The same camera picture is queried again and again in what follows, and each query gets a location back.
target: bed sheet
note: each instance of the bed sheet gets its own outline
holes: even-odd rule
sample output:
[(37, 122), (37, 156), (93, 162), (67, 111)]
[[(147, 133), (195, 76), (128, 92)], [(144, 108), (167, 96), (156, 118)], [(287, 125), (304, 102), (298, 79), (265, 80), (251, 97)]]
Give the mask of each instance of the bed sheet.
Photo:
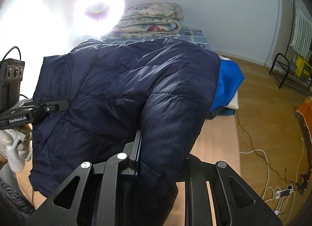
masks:
[(209, 45), (208, 40), (203, 34), (203, 32), (201, 30), (191, 29), (189, 26), (183, 26), (182, 29), (178, 33), (172, 36), (144, 37), (144, 38), (130, 38), (130, 39), (106, 39), (104, 35), (99, 40), (107, 44), (111, 44), (111, 45), (121, 45), (121, 44), (129, 44), (129, 43), (160, 39), (160, 38), (173, 38), (173, 39), (185, 40), (195, 45), (198, 45), (202, 48), (212, 51), (211, 46)]

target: power strip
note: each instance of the power strip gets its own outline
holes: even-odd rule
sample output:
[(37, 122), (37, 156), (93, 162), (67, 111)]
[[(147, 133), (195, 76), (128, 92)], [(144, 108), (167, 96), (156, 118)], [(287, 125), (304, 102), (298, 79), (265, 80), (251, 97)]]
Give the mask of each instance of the power strip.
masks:
[(287, 197), (293, 193), (294, 189), (285, 189), (276, 192), (275, 199)]

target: white wall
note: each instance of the white wall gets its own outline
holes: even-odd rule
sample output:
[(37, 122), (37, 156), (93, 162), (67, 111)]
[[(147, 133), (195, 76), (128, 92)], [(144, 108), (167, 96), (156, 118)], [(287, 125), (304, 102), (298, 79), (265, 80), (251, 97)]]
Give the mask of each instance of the white wall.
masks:
[[(183, 23), (202, 29), (215, 51), (262, 64), (272, 54), (279, 0), (125, 0), (126, 7), (151, 2), (179, 3)], [(6, 0), (0, 10), (0, 56), (18, 45), (26, 61), (21, 93), (32, 96), (43, 56), (66, 53), (83, 40), (74, 33), (74, 3)]]

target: stack of blankets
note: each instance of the stack of blankets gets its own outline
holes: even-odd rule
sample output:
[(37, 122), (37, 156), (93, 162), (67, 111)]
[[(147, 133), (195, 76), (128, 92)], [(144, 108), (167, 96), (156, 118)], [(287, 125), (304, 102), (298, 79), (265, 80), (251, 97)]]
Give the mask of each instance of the stack of blankets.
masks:
[(125, 10), (109, 39), (174, 35), (181, 29), (182, 9), (176, 3), (140, 4)]

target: baseboard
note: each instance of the baseboard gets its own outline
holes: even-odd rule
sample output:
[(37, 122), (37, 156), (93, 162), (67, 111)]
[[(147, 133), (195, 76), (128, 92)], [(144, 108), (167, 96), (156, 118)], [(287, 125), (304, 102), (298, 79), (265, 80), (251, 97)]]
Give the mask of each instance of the baseboard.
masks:
[[(227, 53), (227, 52), (223, 52), (223, 51), (218, 51), (218, 50), (214, 50), (215, 53), (217, 54), (220, 54), (220, 55), (225, 55), (225, 56), (229, 56), (229, 57), (234, 57), (234, 58), (238, 58), (238, 59), (241, 59), (241, 60), (246, 60), (246, 61), (249, 61), (249, 62), (252, 62), (252, 63), (255, 63), (255, 64), (259, 64), (261, 66), (265, 66), (265, 67), (271, 67), (271, 64), (266, 64), (262, 61), (258, 61), (258, 60), (254, 60), (252, 58), (248, 58), (248, 57), (245, 57), (245, 56), (241, 56), (241, 55), (237, 55), (237, 54), (233, 54), (233, 53)], [(278, 67), (278, 66), (275, 66), (274, 67), (274, 70), (278, 71), (278, 72), (283, 72), (283, 69)]]

